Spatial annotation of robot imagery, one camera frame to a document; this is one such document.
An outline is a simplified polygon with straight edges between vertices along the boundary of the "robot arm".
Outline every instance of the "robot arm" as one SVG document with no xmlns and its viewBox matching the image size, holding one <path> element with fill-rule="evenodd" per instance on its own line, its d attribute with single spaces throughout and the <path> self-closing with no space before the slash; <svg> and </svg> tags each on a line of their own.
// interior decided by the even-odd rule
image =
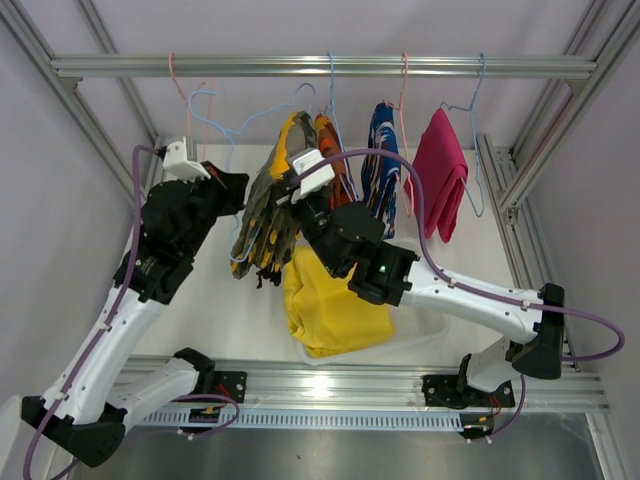
<svg viewBox="0 0 640 480">
<path fill-rule="evenodd" d="M 300 174 L 321 160 L 319 152 L 311 150 L 293 159 L 292 166 Z M 330 275 L 344 278 L 355 267 L 349 289 L 368 302 L 437 308 L 504 335 L 483 352 L 463 359 L 455 382 L 463 399 L 469 395 L 486 399 L 520 374 L 560 377 L 563 316 L 521 305 L 542 301 L 562 306 L 562 288 L 547 284 L 541 291 L 517 290 L 451 271 L 446 273 L 452 281 L 445 283 L 415 252 L 382 241 L 384 224 L 363 203 L 331 211 L 323 186 L 328 183 L 326 168 L 330 166 L 306 177 L 282 204 L 290 201 L 302 234 Z M 458 282 L 512 298 L 517 305 L 469 293 L 456 287 Z"/>
<path fill-rule="evenodd" d="M 69 366 L 42 397 L 22 401 L 22 418 L 34 428 L 59 401 L 43 433 L 91 467 L 107 460 L 126 433 L 150 413 L 185 394 L 211 393 L 213 386 L 213 361 L 184 349 L 140 382 L 113 388 L 133 348 L 193 269 L 194 257 L 217 218 L 244 208 L 248 175 L 196 163 L 192 144 L 184 137 L 157 153 L 165 170 L 178 180 L 149 191 L 141 212 L 135 269 L 113 321 L 105 323 L 123 288 L 131 252 Z M 62 394 L 69 378 L 73 382 Z"/>
</svg>

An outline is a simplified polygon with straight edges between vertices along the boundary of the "perforated metal strip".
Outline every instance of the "perforated metal strip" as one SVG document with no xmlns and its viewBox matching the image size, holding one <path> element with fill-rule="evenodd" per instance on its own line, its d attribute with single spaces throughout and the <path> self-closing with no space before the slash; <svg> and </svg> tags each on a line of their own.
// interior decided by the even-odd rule
<svg viewBox="0 0 640 480">
<path fill-rule="evenodd" d="M 149 415 L 141 426 L 199 427 L 206 424 L 189 422 L 188 407 L 164 407 Z M 231 419 L 233 408 L 220 414 L 218 423 Z M 320 430 L 378 430 L 405 432 L 459 432 L 460 416 L 449 412 L 336 412 L 283 411 L 270 409 L 243 410 L 234 428 L 282 428 Z"/>
</svg>

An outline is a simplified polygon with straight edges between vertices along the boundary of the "yellow towel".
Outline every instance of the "yellow towel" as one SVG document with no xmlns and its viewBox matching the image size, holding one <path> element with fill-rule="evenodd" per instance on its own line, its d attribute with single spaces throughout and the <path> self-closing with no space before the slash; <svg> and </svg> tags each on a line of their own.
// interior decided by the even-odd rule
<svg viewBox="0 0 640 480">
<path fill-rule="evenodd" d="M 359 299 L 347 289 L 350 278 L 331 278 L 310 247 L 296 247 L 285 266 L 289 331 L 314 358 L 366 348 L 395 333 L 389 307 Z"/>
</svg>

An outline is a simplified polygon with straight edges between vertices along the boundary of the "red cloth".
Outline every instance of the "red cloth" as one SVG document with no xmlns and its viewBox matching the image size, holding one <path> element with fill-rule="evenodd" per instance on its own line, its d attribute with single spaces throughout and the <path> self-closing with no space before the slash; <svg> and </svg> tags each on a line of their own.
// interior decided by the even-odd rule
<svg viewBox="0 0 640 480">
<path fill-rule="evenodd" d="M 433 114 L 422 134 L 413 167 L 424 188 L 424 234 L 430 238 L 438 227 L 440 238 L 446 243 L 451 240 L 456 228 L 458 207 L 464 195 L 461 180 L 466 183 L 469 167 L 456 132 L 441 108 Z M 404 183 L 404 189 L 410 193 L 407 182 Z M 417 215 L 417 204 L 414 208 Z"/>
</svg>

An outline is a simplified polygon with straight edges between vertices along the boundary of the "yellow and gray garment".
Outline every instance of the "yellow and gray garment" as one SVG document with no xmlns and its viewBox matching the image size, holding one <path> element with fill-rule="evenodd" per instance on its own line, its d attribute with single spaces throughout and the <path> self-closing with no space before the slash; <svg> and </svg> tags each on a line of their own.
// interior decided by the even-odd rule
<svg viewBox="0 0 640 480">
<path fill-rule="evenodd" d="M 291 261 L 298 233 L 298 222 L 289 210 L 276 204 L 283 194 L 282 177 L 290 168 L 289 159 L 315 147 L 316 132 L 309 114 L 292 113 L 251 185 L 242 229 L 231 249 L 231 256 L 238 260 L 231 262 L 235 278 L 243 278 L 253 265 L 258 269 L 258 288 L 262 279 L 280 284 L 282 267 Z"/>
</svg>

